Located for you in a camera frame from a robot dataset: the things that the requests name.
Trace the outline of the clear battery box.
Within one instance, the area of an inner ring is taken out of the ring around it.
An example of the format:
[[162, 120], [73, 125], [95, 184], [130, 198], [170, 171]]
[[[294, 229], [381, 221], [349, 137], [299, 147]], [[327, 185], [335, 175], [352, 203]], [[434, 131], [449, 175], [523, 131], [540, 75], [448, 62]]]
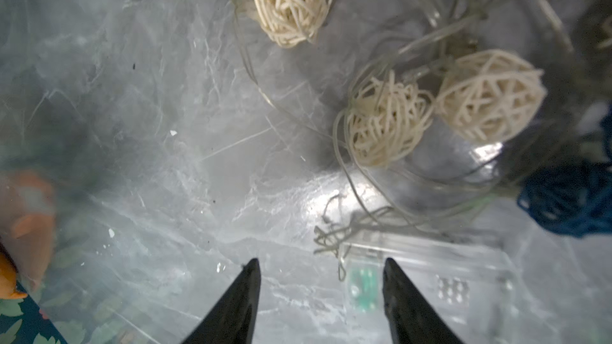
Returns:
[[347, 325], [357, 342], [391, 341], [382, 289], [388, 258], [464, 342], [516, 341], [516, 271], [496, 236], [363, 230], [339, 247]]

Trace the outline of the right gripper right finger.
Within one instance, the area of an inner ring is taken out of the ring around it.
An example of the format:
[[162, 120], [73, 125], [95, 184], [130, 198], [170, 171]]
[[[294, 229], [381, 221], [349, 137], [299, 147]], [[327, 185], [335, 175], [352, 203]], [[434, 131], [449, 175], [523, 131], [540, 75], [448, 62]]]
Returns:
[[394, 259], [386, 259], [382, 278], [384, 311], [394, 344], [463, 343]]

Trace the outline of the rattan ball string light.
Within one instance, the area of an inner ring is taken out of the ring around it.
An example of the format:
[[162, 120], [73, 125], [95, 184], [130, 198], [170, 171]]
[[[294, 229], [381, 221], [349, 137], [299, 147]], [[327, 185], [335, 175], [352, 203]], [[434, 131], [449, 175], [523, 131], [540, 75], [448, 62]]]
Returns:
[[316, 130], [255, 69], [263, 37], [316, 75], [339, 61], [336, 38], [360, 19], [363, 65], [341, 81], [344, 105], [319, 135], [358, 205], [324, 218], [316, 253], [343, 256], [367, 229], [460, 229], [495, 197], [519, 197], [540, 175], [599, 160], [597, 127], [579, 128], [611, 97], [608, 68], [591, 68], [578, 33], [605, 14], [565, 15], [560, 0], [232, 0], [245, 70], [263, 99]]

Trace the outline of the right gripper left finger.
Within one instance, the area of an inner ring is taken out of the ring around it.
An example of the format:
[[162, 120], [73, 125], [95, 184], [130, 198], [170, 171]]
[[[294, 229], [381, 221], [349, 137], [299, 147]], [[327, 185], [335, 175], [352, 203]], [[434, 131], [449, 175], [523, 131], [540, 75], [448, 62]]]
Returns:
[[234, 282], [184, 344], [251, 344], [258, 314], [261, 269], [257, 258], [243, 266]]

